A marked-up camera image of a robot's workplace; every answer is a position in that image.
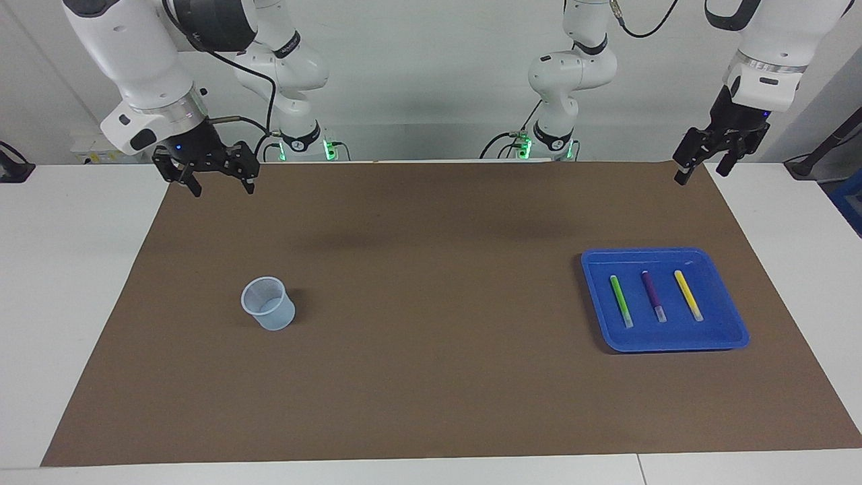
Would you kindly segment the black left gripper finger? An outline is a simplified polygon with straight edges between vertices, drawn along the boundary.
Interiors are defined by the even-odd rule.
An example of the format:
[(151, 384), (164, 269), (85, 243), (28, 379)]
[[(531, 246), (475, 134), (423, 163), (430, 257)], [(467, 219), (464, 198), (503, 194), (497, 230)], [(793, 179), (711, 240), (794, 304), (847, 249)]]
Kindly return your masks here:
[(687, 185), (694, 170), (705, 160), (712, 157), (709, 147), (710, 130), (689, 128), (676, 151), (673, 160), (677, 163), (674, 181), (679, 185)]
[(726, 154), (721, 158), (715, 172), (721, 177), (727, 177), (733, 167), (741, 158), (746, 156), (749, 151), (748, 134), (729, 134), (724, 142), (723, 148), (726, 148)]

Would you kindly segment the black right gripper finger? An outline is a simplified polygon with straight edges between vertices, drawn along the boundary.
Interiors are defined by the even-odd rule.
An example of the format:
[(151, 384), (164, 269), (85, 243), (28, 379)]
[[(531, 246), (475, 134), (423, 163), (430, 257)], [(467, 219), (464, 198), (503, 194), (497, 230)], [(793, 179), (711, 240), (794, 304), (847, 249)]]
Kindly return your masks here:
[(202, 187), (190, 166), (175, 163), (170, 154), (153, 154), (153, 163), (164, 181), (184, 185), (194, 197), (202, 196)]
[(255, 193), (259, 171), (261, 163), (245, 141), (226, 147), (226, 174), (239, 179), (249, 195)]

